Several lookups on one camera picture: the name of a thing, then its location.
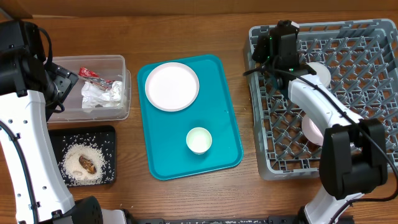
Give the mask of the grey bowl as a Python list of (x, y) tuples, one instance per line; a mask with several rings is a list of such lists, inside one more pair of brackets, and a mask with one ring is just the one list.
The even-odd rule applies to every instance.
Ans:
[(316, 71), (317, 76), (319, 77), (322, 85), (327, 88), (330, 85), (331, 82), (331, 73), (327, 67), (319, 62), (310, 62), (307, 63), (308, 66), (310, 66), (314, 71)]

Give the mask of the red foil wrapper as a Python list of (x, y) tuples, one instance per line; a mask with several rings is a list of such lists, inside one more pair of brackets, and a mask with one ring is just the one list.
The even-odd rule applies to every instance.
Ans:
[(78, 73), (80, 79), (96, 86), (101, 90), (109, 90), (112, 88), (114, 80), (100, 78), (99, 75), (85, 67), (81, 67)]

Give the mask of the white napkin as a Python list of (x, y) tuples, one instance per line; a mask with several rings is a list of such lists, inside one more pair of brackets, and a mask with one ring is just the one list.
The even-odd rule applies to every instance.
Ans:
[(81, 89), (82, 108), (114, 107), (121, 103), (122, 81), (115, 81), (109, 90), (101, 90), (96, 85), (85, 82)]

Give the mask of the pink bowl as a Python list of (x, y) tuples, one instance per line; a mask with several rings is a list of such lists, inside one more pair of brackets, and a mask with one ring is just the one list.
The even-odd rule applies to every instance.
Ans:
[(321, 131), (307, 115), (305, 115), (302, 120), (302, 132), (310, 142), (318, 146), (323, 144), (323, 135)]

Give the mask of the large pink plate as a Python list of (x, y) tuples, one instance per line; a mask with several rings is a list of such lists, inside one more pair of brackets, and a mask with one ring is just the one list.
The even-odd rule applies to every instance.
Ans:
[(159, 110), (176, 112), (189, 107), (197, 98), (200, 82), (188, 65), (163, 63), (153, 69), (145, 82), (149, 102)]

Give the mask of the gold foil wrapper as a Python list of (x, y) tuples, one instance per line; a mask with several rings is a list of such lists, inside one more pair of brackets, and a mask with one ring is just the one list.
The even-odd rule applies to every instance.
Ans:
[(87, 173), (96, 174), (96, 167), (90, 159), (87, 159), (85, 156), (80, 156), (78, 161)]

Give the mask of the pale green cup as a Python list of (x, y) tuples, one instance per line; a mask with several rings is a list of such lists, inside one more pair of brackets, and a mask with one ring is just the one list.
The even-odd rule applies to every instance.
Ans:
[(186, 136), (186, 144), (194, 154), (201, 155), (210, 149), (213, 139), (210, 132), (202, 127), (191, 129)]

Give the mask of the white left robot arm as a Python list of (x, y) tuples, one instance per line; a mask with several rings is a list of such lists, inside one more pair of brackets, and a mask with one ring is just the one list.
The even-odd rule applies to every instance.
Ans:
[(18, 223), (134, 223), (93, 196), (75, 200), (56, 162), (47, 122), (64, 111), (78, 75), (55, 64), (47, 32), (31, 22), (1, 23), (1, 147)]

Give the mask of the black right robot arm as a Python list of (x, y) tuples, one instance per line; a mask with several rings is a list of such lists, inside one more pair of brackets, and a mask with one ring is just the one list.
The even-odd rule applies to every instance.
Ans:
[(255, 69), (269, 77), (285, 99), (301, 108), (323, 137), (319, 175), (322, 186), (301, 207), (294, 223), (336, 223), (352, 204), (366, 202), (365, 194), (387, 182), (387, 169), (397, 169), (386, 154), (383, 124), (363, 119), (322, 84), (329, 69), (318, 62), (299, 62), (300, 26), (279, 21), (258, 39), (252, 59)]

